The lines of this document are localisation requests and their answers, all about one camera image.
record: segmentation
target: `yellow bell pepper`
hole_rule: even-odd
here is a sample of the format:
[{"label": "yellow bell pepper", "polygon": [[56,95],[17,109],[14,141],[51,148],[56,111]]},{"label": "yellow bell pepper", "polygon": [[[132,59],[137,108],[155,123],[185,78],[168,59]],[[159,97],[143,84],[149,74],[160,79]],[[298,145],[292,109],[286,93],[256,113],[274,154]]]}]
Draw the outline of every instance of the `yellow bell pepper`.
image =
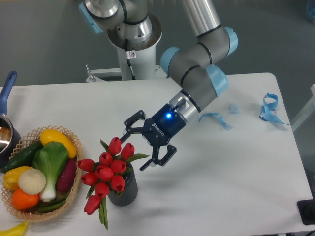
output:
[{"label": "yellow bell pepper", "polygon": [[22,236],[25,233],[28,224],[27,221],[24,221],[11,229],[0,231],[0,236]]},{"label": "yellow bell pepper", "polygon": [[31,169],[30,166],[21,166],[10,171],[7,171],[3,176],[3,185],[7,189],[17,190],[19,188],[19,177],[24,171]]}]

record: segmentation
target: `tabletop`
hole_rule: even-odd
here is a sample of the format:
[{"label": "tabletop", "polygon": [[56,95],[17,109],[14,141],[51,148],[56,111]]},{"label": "tabletop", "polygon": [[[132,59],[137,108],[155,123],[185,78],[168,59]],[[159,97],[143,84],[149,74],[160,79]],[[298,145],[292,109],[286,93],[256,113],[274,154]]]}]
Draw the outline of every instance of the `tabletop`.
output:
[{"label": "tabletop", "polygon": [[[88,187],[81,184],[60,217],[30,224],[25,235],[252,236],[314,230],[303,225],[296,205],[312,195],[291,127],[259,119],[269,92],[279,97],[277,116],[288,122],[276,78],[269,73],[228,78],[229,88],[201,114],[220,113],[233,127],[226,130],[213,118],[192,122],[171,140],[178,152],[165,167],[141,172],[145,161],[134,162],[138,196],[126,207],[108,203],[108,232],[97,213],[83,212]],[[85,158],[97,160],[103,152],[99,139],[122,136],[125,119],[140,109],[151,117],[180,90],[170,79],[16,86],[7,117],[21,135],[50,124],[67,127],[81,140]],[[229,114],[232,103],[239,114]],[[136,153],[151,154],[141,135],[128,141]],[[0,210],[1,229],[20,222],[4,204]]]}]

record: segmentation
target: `saucepan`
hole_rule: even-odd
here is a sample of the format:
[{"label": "saucepan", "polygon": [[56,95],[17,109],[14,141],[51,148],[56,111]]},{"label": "saucepan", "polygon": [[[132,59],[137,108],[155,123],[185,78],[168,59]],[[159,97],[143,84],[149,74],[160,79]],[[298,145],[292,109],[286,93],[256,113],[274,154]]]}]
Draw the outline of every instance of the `saucepan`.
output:
[{"label": "saucepan", "polygon": [[7,164],[12,151],[21,139],[20,134],[6,117],[7,101],[16,77],[17,73],[11,71],[0,93],[0,168]]}]

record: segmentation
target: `blue handle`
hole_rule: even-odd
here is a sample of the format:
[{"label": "blue handle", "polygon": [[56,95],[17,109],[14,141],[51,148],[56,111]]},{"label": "blue handle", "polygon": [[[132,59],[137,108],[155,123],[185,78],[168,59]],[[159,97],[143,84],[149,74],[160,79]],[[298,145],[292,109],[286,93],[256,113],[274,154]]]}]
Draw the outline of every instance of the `blue handle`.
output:
[{"label": "blue handle", "polygon": [[11,71],[5,81],[3,89],[0,93],[0,114],[6,115],[6,104],[17,76],[18,73],[16,73],[16,71]]}]

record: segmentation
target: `wicker basket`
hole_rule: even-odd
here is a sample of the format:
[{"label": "wicker basket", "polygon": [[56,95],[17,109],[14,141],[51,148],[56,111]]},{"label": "wicker basket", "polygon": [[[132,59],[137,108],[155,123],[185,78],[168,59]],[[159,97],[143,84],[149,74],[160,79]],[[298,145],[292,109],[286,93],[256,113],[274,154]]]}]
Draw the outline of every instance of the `wicker basket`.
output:
[{"label": "wicker basket", "polygon": [[[82,145],[80,143],[80,140],[78,139],[78,137],[71,131],[68,130],[62,126],[57,127],[57,126],[48,126],[48,127],[43,127],[43,128],[38,128],[37,130],[33,130],[32,133],[28,133],[27,136],[24,136],[23,139],[21,139],[19,141],[19,143],[16,145],[16,148],[13,150],[13,153],[11,154],[11,158],[13,156],[15,156],[16,153],[18,153],[20,150],[22,150],[23,148],[25,148],[26,146],[28,146],[29,144],[31,144],[33,141],[39,140],[39,136],[41,134],[42,131],[44,131],[45,129],[55,129],[58,130],[60,132],[62,132],[63,134],[65,134],[76,146],[77,148],[77,157],[76,157],[76,162],[78,160],[83,159],[83,153],[82,153]],[[32,211],[32,210],[16,210],[13,205],[11,204],[12,201],[12,194],[14,191],[9,190],[5,187],[2,187],[2,200],[4,201],[4,204],[7,206],[7,211],[9,211],[12,215],[14,215],[16,218],[18,219],[23,219],[29,222],[38,222],[38,221],[43,221],[43,220],[47,220],[50,218],[53,218],[57,215],[59,215],[60,213],[62,213],[71,203],[71,201],[73,200],[77,190],[78,190],[78,186],[81,182],[81,174],[82,174],[82,170],[77,168],[76,170],[76,177],[72,186],[72,189],[69,192],[69,195],[66,199],[65,204],[60,207],[59,209],[53,211],[53,212],[49,212],[49,213],[38,213],[36,211]]]}]

